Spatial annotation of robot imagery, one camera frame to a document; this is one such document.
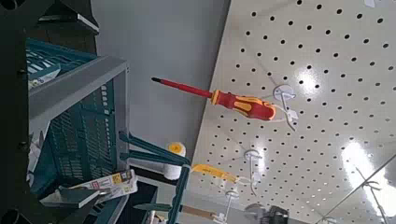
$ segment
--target black metal frame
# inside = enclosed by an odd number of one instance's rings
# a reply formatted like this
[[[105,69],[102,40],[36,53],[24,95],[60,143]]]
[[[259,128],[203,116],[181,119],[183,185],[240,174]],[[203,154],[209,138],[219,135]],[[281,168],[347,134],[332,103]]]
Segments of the black metal frame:
[[[29,153],[26,33],[55,0],[26,0],[15,10],[0,5],[0,69],[3,87],[0,222],[82,223],[96,200],[78,210],[44,207],[26,183]]]

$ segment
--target pegboard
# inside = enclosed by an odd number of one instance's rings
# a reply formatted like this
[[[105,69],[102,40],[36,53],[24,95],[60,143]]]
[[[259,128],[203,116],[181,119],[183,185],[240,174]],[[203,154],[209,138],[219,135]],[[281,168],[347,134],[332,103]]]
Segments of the pegboard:
[[[208,103],[193,163],[249,176],[243,155],[256,149],[262,179],[258,197],[249,186],[198,174],[191,190],[219,200],[237,190],[239,208],[279,205],[308,223],[329,212],[363,182],[351,164],[369,164],[368,176],[395,153],[395,11],[393,0],[375,7],[361,0],[233,0],[211,90],[281,105],[273,90],[288,84],[297,94],[288,101],[299,115],[297,131]]]

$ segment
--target screwdriver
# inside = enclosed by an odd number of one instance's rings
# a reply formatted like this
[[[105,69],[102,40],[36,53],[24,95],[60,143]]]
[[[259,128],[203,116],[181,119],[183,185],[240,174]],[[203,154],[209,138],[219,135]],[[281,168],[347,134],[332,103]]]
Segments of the screwdriver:
[[[188,85],[157,77],[153,77],[151,80],[165,86],[208,98],[212,105],[222,105],[228,109],[239,112],[249,119],[271,120],[276,114],[276,108],[271,105],[271,103],[262,101],[257,97],[238,96],[230,92],[224,93],[219,90],[215,90],[212,93],[210,91],[203,91]]]

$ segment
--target label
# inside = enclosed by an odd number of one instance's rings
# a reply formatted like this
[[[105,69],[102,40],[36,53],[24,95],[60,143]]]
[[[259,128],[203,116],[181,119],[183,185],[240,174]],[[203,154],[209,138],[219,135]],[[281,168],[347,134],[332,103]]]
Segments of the label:
[[[121,179],[121,175],[120,174],[116,174],[111,176],[113,178],[113,183],[114,184],[120,184],[122,183],[122,179]]]

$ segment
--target screwdriver handle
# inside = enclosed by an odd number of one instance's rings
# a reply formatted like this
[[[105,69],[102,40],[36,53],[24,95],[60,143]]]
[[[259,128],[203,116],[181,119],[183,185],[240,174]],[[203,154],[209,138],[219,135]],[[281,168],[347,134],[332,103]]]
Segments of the screwdriver handle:
[[[276,108],[257,97],[237,96],[216,90],[212,94],[212,105],[223,105],[235,110],[250,119],[271,120],[276,114]]]

